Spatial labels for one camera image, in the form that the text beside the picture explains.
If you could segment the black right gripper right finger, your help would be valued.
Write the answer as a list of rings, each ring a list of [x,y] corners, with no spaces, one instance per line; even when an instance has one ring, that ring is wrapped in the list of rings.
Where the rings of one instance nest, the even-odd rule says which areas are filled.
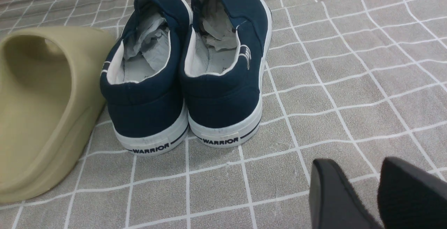
[[[445,229],[447,184],[405,160],[386,157],[378,208],[387,229]]]

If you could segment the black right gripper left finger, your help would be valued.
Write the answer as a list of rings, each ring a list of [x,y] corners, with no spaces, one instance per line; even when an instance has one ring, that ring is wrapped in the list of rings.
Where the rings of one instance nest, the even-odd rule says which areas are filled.
[[[309,209],[313,229],[381,229],[341,167],[332,159],[312,162]]]

